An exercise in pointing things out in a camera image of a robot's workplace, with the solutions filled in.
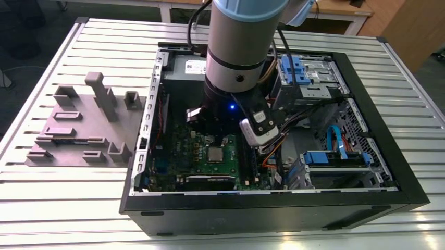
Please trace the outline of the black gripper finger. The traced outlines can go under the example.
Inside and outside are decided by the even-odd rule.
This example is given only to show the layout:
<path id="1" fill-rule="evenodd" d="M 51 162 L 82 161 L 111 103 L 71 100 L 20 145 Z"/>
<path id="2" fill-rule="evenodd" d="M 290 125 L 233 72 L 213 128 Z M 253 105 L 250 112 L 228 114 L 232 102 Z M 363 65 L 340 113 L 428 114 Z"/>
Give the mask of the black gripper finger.
<path id="1" fill-rule="evenodd" d="M 186 123 L 193 128 L 202 128 L 201 110 L 201 107 L 186 110 Z"/>

